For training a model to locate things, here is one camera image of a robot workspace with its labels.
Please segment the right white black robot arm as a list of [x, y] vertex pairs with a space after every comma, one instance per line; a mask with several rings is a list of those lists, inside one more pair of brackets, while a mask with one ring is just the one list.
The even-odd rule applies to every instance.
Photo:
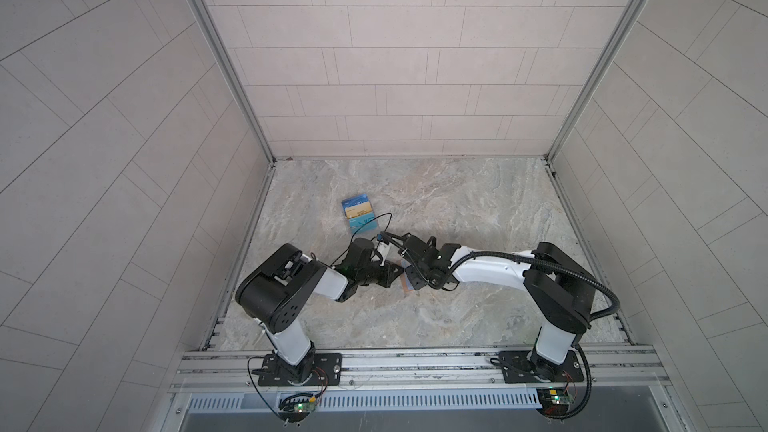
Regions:
[[619, 300], [610, 289], [549, 242], [525, 252], [475, 250], [456, 243], [437, 246], [413, 234], [393, 235], [408, 263], [414, 287], [443, 289], [450, 284], [487, 283], [525, 291], [544, 321], [529, 363], [556, 373], [595, 320], [610, 316]]

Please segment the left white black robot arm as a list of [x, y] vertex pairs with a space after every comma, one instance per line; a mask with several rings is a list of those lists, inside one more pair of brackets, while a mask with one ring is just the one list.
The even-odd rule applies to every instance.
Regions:
[[235, 301], [262, 324], [279, 363], [303, 379], [309, 373], [315, 346], [298, 316], [310, 297], [321, 295], [342, 303], [361, 287], [389, 288], [404, 272], [365, 238], [353, 240], [337, 266], [286, 243], [241, 281]]

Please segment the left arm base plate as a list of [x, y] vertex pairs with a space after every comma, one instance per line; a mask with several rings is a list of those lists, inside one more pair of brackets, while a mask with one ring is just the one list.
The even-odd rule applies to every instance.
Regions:
[[310, 353], [297, 365], [290, 365], [276, 354], [268, 354], [260, 367], [250, 366], [258, 376], [259, 387], [338, 386], [343, 355]]

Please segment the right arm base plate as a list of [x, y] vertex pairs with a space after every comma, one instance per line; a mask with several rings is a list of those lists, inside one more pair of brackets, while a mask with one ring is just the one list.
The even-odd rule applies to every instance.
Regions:
[[534, 351], [501, 351], [490, 358], [490, 363], [501, 369], [504, 382], [515, 383], [565, 383], [583, 382], [586, 367], [579, 354], [569, 350], [562, 364], [554, 364]]

